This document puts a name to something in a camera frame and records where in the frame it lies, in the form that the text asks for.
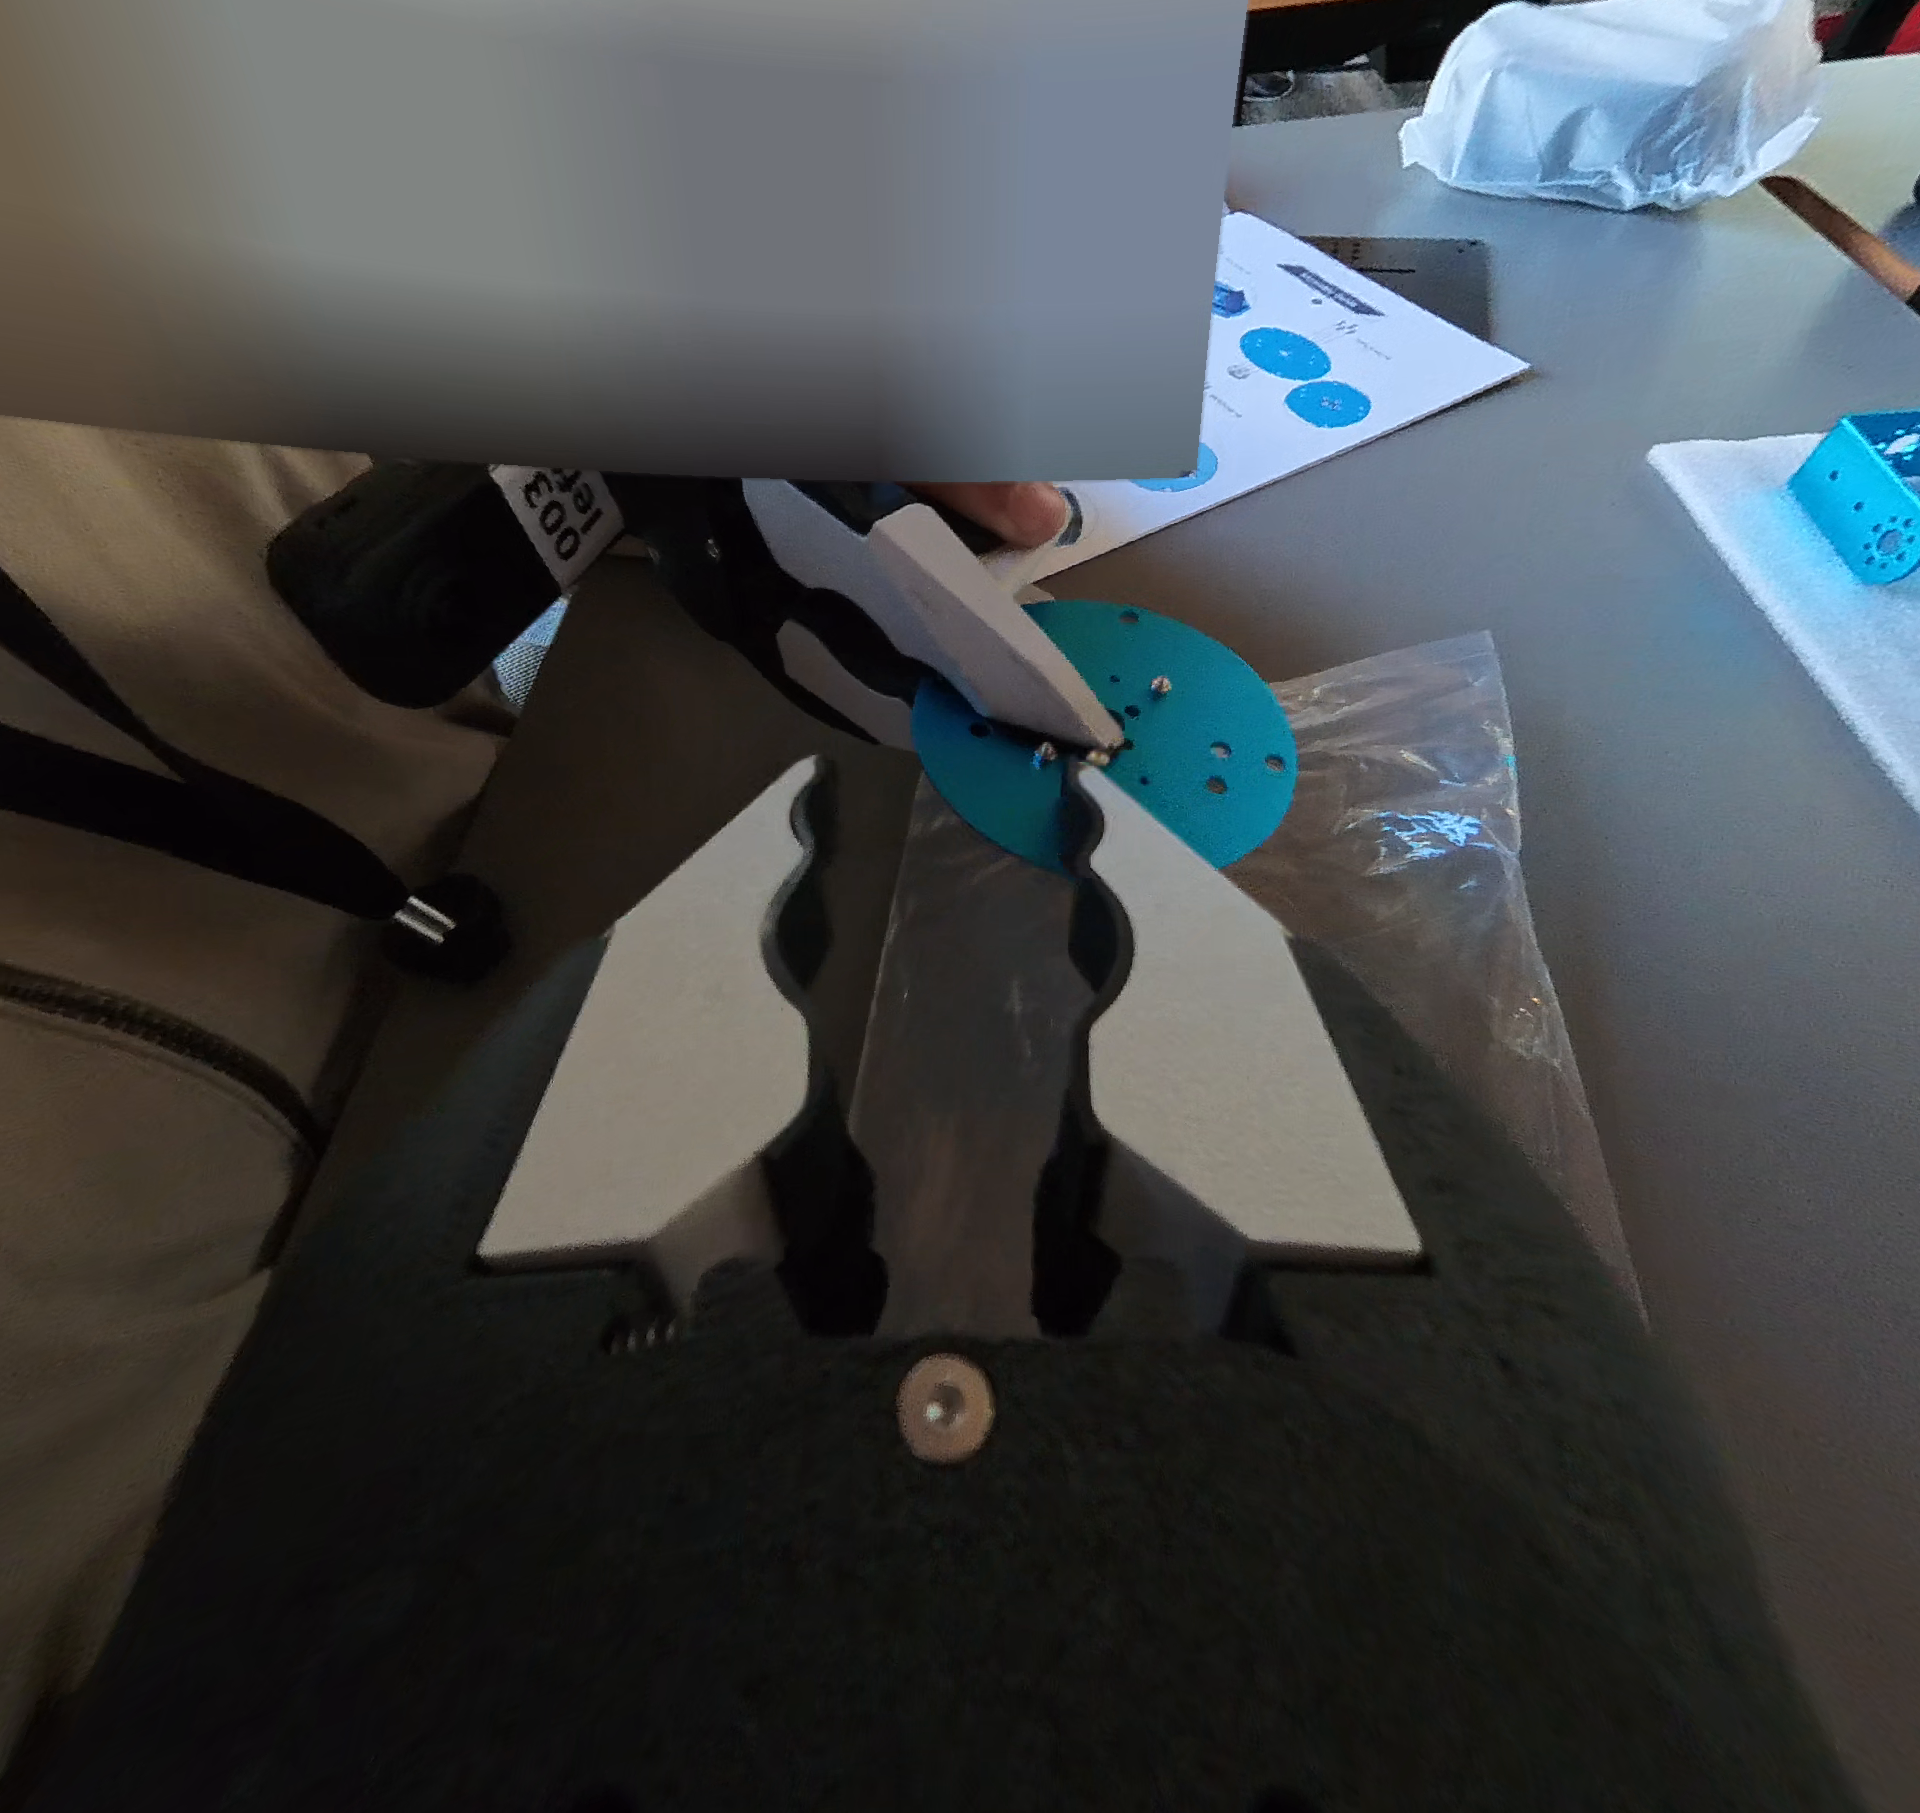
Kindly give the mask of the clear plastic bag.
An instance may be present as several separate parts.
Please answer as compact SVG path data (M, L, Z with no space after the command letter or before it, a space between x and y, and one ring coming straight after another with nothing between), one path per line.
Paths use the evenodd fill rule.
M1228 877L1322 946L1439 1062L1645 1298L1534 937L1514 736L1489 634L1277 684L1301 771ZM882 1334L1033 1334L1031 1198L1088 1002L1072 886L994 848L920 780L852 1136L878 1181Z

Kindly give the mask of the grey desk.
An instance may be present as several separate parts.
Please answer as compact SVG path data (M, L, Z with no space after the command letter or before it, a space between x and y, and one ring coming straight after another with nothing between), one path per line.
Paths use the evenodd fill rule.
M1915 315L1765 193L1453 194L1249 126L1297 237L1474 237L1532 379L1065 575L1294 679L1489 632L1522 877L1645 1305L1842 1763L1915 1810L1915 816L1645 455L1915 403Z

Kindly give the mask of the person's left hand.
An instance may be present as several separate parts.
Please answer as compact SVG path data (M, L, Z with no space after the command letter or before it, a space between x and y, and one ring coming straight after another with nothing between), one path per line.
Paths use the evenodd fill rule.
M976 551L1038 550L1080 529L1080 505L1050 484L907 484Z

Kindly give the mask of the white foam sheet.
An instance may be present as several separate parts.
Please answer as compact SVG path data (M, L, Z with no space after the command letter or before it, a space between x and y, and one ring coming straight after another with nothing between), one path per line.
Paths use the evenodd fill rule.
M1791 496L1788 480L1823 438L1681 441L1652 448L1647 463L1915 808L1915 570L1894 585L1861 583Z

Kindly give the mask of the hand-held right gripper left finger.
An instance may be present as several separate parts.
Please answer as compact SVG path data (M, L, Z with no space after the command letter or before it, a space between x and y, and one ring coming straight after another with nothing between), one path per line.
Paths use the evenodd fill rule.
M813 855L804 756L611 928L477 1256L489 1270L640 1259L699 1280L775 1267L762 1158L802 1115L811 1039L773 944Z

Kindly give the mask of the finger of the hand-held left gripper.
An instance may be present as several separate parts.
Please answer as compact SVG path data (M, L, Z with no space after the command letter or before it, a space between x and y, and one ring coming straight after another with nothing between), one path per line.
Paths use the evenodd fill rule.
M922 661L889 645L843 642L833 647L813 628L788 618L780 628L782 675L796 697L828 718L878 747L913 747L913 708L932 677Z
M908 502L861 534L794 484L748 479L742 493L786 577L856 606L984 718L1069 751L1122 745L1124 726L934 509Z

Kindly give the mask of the white plastic wrap bundle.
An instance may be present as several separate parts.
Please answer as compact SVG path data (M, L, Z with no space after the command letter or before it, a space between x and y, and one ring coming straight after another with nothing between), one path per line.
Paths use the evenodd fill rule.
M1508 3L1445 50L1404 167L1486 197L1691 211L1820 123L1812 0Z

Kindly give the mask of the white instruction manual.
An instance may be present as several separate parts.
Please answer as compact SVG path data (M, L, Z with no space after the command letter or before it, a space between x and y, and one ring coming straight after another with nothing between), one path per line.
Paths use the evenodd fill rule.
M1026 558L1040 582L1260 492L1522 376L1522 360L1228 211L1218 231L1201 430L1178 477L1068 484L1077 534Z

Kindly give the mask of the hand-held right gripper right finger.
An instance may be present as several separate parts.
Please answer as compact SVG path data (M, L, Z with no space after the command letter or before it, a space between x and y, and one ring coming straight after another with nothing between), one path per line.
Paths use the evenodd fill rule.
M1279 919L1102 771L1072 776L1095 939L1074 1085L1093 1228L1193 1321L1249 1270L1419 1272L1426 1249Z

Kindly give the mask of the blue metal U bracket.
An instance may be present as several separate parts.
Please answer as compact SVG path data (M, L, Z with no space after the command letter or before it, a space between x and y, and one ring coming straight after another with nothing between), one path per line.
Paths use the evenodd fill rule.
M1918 569L1918 412L1838 418L1788 492L1855 579L1906 582Z

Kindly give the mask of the blue round metal plate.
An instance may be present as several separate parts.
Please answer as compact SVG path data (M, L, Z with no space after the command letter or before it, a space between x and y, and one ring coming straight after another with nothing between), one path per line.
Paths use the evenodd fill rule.
M1043 602L1029 617L1124 726L1106 769L1150 817L1215 869L1260 850L1287 817L1297 747L1280 700L1232 651L1159 613L1107 602ZM1147 684L1169 675L1156 703ZM1068 749L1029 767L1038 736L986 721L928 679L913 708L913 751L937 796L986 840L1045 871L1068 873L1080 823L1068 795Z

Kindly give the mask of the dark grey perforated plate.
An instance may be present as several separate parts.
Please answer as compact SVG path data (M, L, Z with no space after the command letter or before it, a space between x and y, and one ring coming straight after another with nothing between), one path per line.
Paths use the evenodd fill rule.
M1492 254L1477 238L1305 237L1305 245L1438 321L1496 344Z

